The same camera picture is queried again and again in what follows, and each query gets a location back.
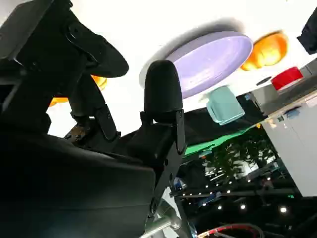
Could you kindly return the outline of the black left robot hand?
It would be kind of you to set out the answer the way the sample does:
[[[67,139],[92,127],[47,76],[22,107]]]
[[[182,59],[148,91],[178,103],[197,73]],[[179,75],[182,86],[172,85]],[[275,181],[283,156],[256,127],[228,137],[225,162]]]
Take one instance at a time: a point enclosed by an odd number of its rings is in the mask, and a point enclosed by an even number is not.
[[[297,39],[309,55],[317,53],[317,8],[309,17]]]

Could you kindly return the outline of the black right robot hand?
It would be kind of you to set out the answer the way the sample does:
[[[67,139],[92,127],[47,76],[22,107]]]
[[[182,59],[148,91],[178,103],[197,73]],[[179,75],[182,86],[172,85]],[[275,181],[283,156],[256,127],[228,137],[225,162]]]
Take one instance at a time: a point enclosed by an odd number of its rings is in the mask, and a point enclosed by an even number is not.
[[[0,28],[0,235],[148,238],[186,225],[162,196],[186,151],[179,77],[150,64],[141,127],[117,131],[94,76],[129,69],[68,0],[19,4]]]

